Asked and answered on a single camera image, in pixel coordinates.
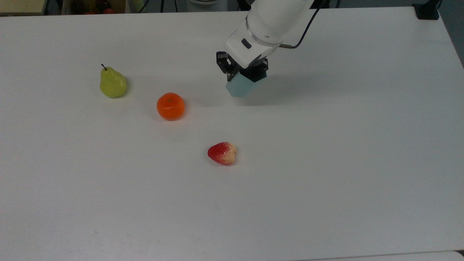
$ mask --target white table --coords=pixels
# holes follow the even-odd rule
[[[239,99],[215,52],[245,15],[0,18],[0,259],[463,249],[464,70],[443,22],[321,10]],[[101,63],[125,97],[99,91]],[[176,122],[155,110],[169,91],[187,104]],[[206,156],[222,141],[233,166]]]

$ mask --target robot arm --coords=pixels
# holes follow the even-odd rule
[[[238,29],[224,44],[242,68],[275,52],[287,32],[313,0],[256,0]]]
[[[300,20],[302,11],[314,0],[255,0],[238,29],[224,44],[226,52],[216,53],[216,62],[227,75],[226,88],[243,97],[252,84],[266,77],[267,56],[285,40]]]

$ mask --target black cable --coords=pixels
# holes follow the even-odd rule
[[[309,29],[309,26],[311,25],[311,23],[313,22],[314,18],[316,17],[317,13],[319,12],[319,10],[321,9],[321,7],[325,4],[327,0],[324,0],[321,2],[321,4],[317,7],[316,11],[314,12],[313,16],[311,17],[311,20],[309,20],[309,23],[308,25],[306,26],[306,29],[304,30],[303,32],[303,35],[301,36],[300,38],[300,41],[295,45],[295,46],[291,46],[291,45],[280,45],[279,47],[282,47],[282,48],[287,48],[287,49],[295,49],[297,48],[298,46],[300,46],[301,42],[303,42],[303,38],[304,36],[306,35],[306,32],[308,31]]]
[[[147,1],[145,2],[145,4],[144,4],[144,5],[142,6],[142,8],[140,9],[139,13],[141,13],[142,10],[147,6],[148,2],[150,2],[150,0],[147,0]]]

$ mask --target pear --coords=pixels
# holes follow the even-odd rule
[[[115,69],[102,66],[100,90],[110,98],[123,95],[127,88],[126,78]]]

